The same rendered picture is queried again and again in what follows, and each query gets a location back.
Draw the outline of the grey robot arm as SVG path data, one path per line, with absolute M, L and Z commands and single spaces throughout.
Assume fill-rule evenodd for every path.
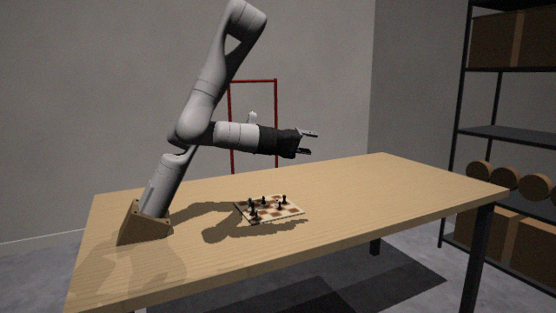
M 168 142 L 184 152 L 162 155 L 137 204 L 139 212 L 155 218 L 165 217 L 199 145 L 237 149 L 240 124 L 210 120 L 266 23 L 267 16 L 251 4 L 244 0 L 229 0 L 217 24 L 205 63 L 167 135 Z M 225 56 L 227 34 L 241 43 Z

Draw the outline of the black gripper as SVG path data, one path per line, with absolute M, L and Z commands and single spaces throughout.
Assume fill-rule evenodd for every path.
M 298 148 L 303 135 L 318 137 L 315 131 L 276 128 L 255 125 L 257 114 L 248 113 L 246 123 L 240 123 L 240 139 L 236 150 L 262 155 L 278 155 L 283 158 L 294 159 L 296 154 L 311 155 L 310 149 Z

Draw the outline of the chessboard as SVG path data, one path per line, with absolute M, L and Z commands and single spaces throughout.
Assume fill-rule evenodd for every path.
M 278 210 L 279 206 L 275 206 L 275 199 L 278 198 L 278 203 L 281 202 L 282 210 Z M 254 209 L 258 209 L 258 217 L 260 219 L 255 220 L 255 216 L 249 215 L 251 211 L 248 211 L 248 200 L 243 200 L 239 202 L 234 202 L 235 207 L 246 217 L 246 219 L 251 223 L 251 225 L 256 225 L 259 223 L 271 222 L 274 220 L 297 216 L 305 214 L 305 211 L 300 209 L 294 203 L 286 198 L 286 204 L 282 204 L 283 198 L 282 194 L 275 194 L 271 196 L 265 196 L 265 204 L 261 204 L 262 197 L 253 198 L 251 201 L 254 202 Z M 252 203 L 251 202 L 251 203 Z

